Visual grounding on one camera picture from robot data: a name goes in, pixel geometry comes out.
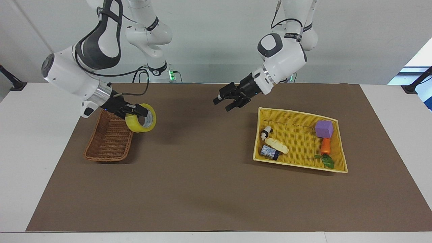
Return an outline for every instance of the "purple cube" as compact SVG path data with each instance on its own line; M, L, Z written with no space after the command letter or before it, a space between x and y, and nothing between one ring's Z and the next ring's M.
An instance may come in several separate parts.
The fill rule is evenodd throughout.
M318 121L315 125L315 133L317 137L331 138L333 134L333 124L331 121Z

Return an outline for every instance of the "white table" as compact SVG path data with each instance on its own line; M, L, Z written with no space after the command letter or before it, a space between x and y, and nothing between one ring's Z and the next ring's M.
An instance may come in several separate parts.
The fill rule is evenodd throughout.
M432 208L432 113L399 86L361 87ZM0 103L0 242L432 242L432 232L24 233L78 122L79 104L48 83L29 83Z

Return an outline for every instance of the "black stand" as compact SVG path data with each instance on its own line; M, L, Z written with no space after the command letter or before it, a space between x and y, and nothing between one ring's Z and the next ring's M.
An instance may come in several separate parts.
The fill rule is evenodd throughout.
M9 81L12 83L13 87L9 89L9 91L21 91L26 86L27 82L22 82L17 77L15 77L13 74L8 72L2 65L0 65L0 72L3 73L3 75L9 79Z
M432 73L432 66L429 67L428 70L426 70L426 72L424 72L422 75L420 75L420 77L418 77L412 84L401 85L402 89L407 94L416 95L417 94L417 92L416 92L417 85L422 83L423 80L425 80L425 78L427 78L429 75L431 75L431 73Z

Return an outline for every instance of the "brown tabletop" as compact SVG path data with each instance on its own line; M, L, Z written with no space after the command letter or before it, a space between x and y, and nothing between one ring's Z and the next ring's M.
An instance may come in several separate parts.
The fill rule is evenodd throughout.
M27 231L431 231L432 212L359 85L280 84L241 109L223 84L150 84L156 127L118 164L86 161L81 118ZM136 93L145 84L114 84ZM339 120L348 173L252 160L258 107Z

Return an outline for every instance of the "yellow tape roll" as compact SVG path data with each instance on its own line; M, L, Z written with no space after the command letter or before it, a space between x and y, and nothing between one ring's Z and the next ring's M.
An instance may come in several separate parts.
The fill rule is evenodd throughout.
M151 107L150 105L147 105L145 103L140 104L140 106L146 108L150 112L146 118L147 121L144 123L144 125L141 125L140 122L138 121L137 115L126 114L126 117L125 117L126 125L133 132L151 131L156 125L155 110L153 109L153 107Z

